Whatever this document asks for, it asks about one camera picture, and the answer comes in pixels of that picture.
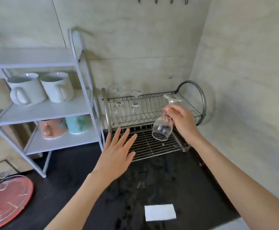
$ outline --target black countertop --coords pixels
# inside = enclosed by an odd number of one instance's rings
[[[102,193],[84,229],[207,230],[239,217],[196,152],[173,152],[132,162]],[[53,151],[47,178],[34,183],[27,207],[1,229],[43,229],[81,186],[100,156],[99,144]],[[173,204],[177,219],[145,221],[145,205]]]

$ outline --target metal dish rack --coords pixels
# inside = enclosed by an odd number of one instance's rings
[[[199,90],[202,98],[202,111],[197,110],[193,105],[190,104],[190,102],[187,101],[186,98],[184,98],[179,93],[180,87],[186,83],[194,85]],[[124,103],[126,108],[126,116],[118,116],[115,121],[112,117],[112,109],[114,108],[118,98],[107,98],[105,88],[102,89],[108,131],[114,132],[118,127],[121,127],[121,135],[127,128],[130,128],[129,138],[133,134],[137,134],[137,139],[130,148],[130,152],[136,152],[133,161],[142,160],[174,151],[187,151],[190,148],[190,145],[179,134],[175,127],[173,128],[172,134],[167,141],[158,141],[152,137],[153,123],[159,116],[163,114],[163,108],[168,105],[168,101],[164,97],[164,94],[176,94],[176,96],[182,99],[182,102],[179,104],[192,111],[196,125],[198,126],[200,123],[202,123],[206,115],[206,99],[203,90],[194,81],[185,81],[181,83],[175,91],[144,94],[138,96],[137,102],[141,107],[138,115],[132,113],[134,96],[120,97],[120,101]]]

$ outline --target white paper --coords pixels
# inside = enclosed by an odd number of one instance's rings
[[[146,221],[172,220],[176,219],[173,204],[145,206]]]

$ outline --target upside-down wine glass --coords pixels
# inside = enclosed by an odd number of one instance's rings
[[[113,122],[118,124],[124,122],[123,117],[126,116],[124,102],[120,98],[120,93],[123,89],[125,89],[123,86],[117,86],[111,89],[112,92],[115,92],[118,95],[117,101],[112,109]]]
[[[181,102],[177,96],[170,96],[164,94],[164,97],[168,99],[169,105],[173,105],[176,102]],[[157,118],[152,127],[152,136],[160,141],[168,140],[170,134],[172,133],[173,120],[172,118],[164,112],[164,114]]]
[[[132,90],[131,91],[131,95],[134,96],[134,101],[133,101],[133,105],[132,105],[132,120],[133,121],[140,121],[141,116],[140,116],[140,105],[138,104],[138,96],[141,95],[141,91],[139,90]]]

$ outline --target teal mug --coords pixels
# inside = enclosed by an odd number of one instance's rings
[[[68,131],[71,134],[81,134],[89,127],[88,117],[86,115],[66,117]]]

